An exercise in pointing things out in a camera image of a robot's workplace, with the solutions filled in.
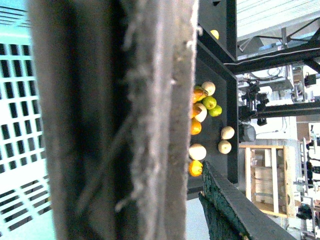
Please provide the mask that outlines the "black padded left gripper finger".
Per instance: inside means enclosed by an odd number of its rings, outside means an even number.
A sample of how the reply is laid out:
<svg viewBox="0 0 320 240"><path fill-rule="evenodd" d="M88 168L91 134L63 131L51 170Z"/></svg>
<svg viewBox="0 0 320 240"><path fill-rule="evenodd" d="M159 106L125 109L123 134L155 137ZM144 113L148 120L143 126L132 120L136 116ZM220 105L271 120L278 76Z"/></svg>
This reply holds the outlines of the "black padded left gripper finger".
<svg viewBox="0 0 320 240"><path fill-rule="evenodd" d="M209 162L203 162L198 194L211 240L293 240Z"/></svg>

